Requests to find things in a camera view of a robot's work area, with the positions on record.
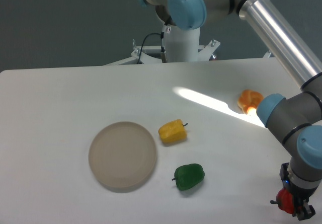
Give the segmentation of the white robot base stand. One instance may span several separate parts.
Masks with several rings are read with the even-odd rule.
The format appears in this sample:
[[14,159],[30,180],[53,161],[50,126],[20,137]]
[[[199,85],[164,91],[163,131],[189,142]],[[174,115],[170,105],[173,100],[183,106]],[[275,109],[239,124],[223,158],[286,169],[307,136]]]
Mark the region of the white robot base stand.
[[[146,45],[150,36],[159,36],[160,46]],[[163,26],[160,33],[148,34],[141,45],[133,40],[131,56],[110,65],[158,64],[172,62],[200,62],[217,60],[216,50],[220,42],[212,39],[206,45],[199,45],[200,29],[183,31],[177,26]]]

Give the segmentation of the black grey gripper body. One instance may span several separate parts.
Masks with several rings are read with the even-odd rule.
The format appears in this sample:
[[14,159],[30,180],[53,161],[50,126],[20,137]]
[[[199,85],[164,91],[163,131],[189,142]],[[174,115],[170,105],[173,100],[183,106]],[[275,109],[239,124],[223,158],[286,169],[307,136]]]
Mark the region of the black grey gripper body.
[[309,198],[321,183],[321,179],[309,181],[300,178],[293,172],[290,163],[281,164],[280,178],[283,187],[293,196],[295,206],[304,206],[305,203],[308,203]]

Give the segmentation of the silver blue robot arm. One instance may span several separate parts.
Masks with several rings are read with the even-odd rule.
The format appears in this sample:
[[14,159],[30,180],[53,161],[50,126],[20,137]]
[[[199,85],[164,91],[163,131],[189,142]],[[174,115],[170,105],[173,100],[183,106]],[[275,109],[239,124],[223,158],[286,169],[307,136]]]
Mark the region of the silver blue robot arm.
[[160,57],[163,62],[209,60],[199,49],[199,30],[208,21],[231,13],[247,21],[296,81],[301,93],[286,99],[267,96],[257,115],[290,153],[282,164],[283,183],[274,203],[299,220],[315,215],[309,198],[321,183],[321,61],[304,43],[271,0],[139,0],[153,5],[163,29]]

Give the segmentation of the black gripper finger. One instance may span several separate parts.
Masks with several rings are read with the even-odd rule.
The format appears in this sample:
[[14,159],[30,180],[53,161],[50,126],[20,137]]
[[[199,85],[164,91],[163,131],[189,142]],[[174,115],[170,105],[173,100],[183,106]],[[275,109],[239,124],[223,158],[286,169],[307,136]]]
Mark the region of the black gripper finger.
[[307,220],[315,215],[315,209],[312,205],[308,204],[308,200],[301,198],[294,198],[294,213],[293,217],[297,217],[298,220]]

